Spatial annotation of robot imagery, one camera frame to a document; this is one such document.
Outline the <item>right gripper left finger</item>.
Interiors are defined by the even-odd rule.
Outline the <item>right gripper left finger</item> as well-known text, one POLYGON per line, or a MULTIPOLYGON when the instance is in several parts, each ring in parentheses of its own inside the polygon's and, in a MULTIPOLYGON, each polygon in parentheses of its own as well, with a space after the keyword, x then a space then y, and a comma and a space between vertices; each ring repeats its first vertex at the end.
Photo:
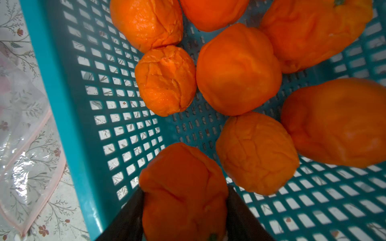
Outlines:
POLYGON ((118 215, 96 241, 142 241, 145 194, 137 188, 118 215))

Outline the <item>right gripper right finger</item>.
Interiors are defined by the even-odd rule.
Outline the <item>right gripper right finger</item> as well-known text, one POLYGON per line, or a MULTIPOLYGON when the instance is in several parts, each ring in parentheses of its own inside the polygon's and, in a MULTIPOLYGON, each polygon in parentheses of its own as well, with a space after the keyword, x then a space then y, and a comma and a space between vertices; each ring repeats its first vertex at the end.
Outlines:
POLYGON ((275 241, 228 184, 226 228, 229 241, 275 241))

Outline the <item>orange from cluster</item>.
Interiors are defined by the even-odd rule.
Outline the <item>orange from cluster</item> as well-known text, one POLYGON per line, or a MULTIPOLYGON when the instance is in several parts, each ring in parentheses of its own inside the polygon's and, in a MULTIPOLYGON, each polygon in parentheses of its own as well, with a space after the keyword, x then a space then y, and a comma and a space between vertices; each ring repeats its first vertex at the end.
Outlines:
POLYGON ((144 54, 135 67, 135 77, 147 108, 162 117, 185 111, 197 92, 194 61, 174 45, 144 54))

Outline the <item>extra orange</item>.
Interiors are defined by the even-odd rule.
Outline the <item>extra orange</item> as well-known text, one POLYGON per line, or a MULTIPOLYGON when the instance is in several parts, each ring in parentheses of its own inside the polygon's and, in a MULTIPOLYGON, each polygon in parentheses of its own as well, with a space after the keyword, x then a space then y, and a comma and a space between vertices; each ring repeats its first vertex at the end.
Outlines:
POLYGON ((372 1, 273 1, 259 29, 282 73, 295 73, 342 52, 372 18, 372 1))

